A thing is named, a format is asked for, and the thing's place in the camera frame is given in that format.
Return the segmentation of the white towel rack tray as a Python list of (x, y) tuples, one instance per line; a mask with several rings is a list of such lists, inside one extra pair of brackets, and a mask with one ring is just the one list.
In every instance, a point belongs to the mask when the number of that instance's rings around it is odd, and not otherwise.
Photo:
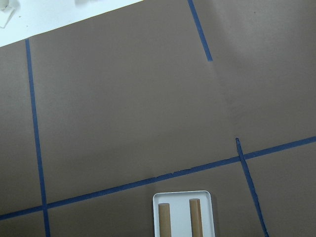
[(188, 191), (157, 193), (153, 196), (154, 233), (160, 236), (158, 205), (168, 203), (170, 207), (171, 235), (173, 237), (191, 237), (191, 215), (189, 200), (198, 198), (201, 208), (201, 224), (204, 237), (214, 237), (214, 220), (211, 195), (208, 191)]

